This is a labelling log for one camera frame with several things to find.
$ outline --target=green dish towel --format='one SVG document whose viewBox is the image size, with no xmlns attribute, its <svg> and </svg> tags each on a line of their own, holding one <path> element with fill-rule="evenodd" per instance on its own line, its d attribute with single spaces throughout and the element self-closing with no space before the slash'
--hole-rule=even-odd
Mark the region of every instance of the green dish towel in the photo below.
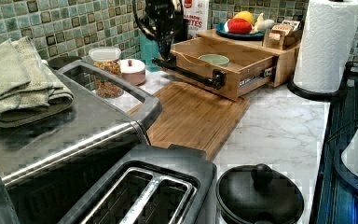
<svg viewBox="0 0 358 224">
<path fill-rule="evenodd" d="M 0 44 L 0 127 L 16 127 L 57 114 L 72 92 L 45 66 L 31 39 Z"/>
</svg>

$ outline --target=bamboo cutting board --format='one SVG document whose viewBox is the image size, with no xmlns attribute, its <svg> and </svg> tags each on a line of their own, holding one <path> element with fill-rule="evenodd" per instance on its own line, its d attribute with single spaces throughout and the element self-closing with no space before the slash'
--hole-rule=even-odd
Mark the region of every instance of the bamboo cutting board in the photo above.
<svg viewBox="0 0 358 224">
<path fill-rule="evenodd" d="M 208 161 L 214 158 L 249 107 L 246 96 L 232 102 L 185 82 L 171 82 L 155 95 L 162 103 L 162 113 L 147 131 L 152 145 L 201 149 L 206 151 Z"/>
</svg>

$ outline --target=small wooden box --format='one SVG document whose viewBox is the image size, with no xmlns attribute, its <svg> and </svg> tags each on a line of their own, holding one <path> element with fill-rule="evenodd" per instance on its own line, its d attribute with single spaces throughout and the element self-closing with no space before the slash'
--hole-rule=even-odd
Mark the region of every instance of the small wooden box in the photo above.
<svg viewBox="0 0 358 224">
<path fill-rule="evenodd" d="M 269 37 L 269 34 L 277 34 L 280 36 L 279 40 Z M 296 30 L 290 35 L 284 35 L 284 31 L 267 30 L 263 38 L 263 47 L 272 49 L 288 49 L 297 45 L 301 41 L 302 30 Z"/>
</svg>

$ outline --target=bowl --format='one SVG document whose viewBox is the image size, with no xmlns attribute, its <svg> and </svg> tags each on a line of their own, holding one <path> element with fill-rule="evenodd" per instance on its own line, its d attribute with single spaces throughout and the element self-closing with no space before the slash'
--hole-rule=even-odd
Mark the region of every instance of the bowl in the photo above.
<svg viewBox="0 0 358 224">
<path fill-rule="evenodd" d="M 228 57 L 225 57 L 225 56 L 219 55 L 219 54 L 203 54 L 203 55 L 199 56 L 199 59 L 201 59 L 205 62 L 208 62 L 208 63 L 213 63 L 213 64 L 224 66 L 224 67 L 226 67 L 229 62 Z"/>
</svg>

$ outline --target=countertop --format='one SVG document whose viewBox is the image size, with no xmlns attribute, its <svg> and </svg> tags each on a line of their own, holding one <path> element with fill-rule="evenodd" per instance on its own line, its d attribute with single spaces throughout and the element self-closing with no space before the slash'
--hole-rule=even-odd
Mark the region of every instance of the countertop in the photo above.
<svg viewBox="0 0 358 224">
<path fill-rule="evenodd" d="M 173 80 L 163 71 L 146 72 L 139 87 L 153 94 Z M 309 223 L 330 104 L 298 97 L 286 85 L 261 87 L 247 96 L 248 110 L 213 160 L 217 178 L 235 166 L 265 163 L 297 184 L 305 200 L 297 223 Z M 127 93 L 108 101 L 124 112 L 139 104 Z"/>
</svg>

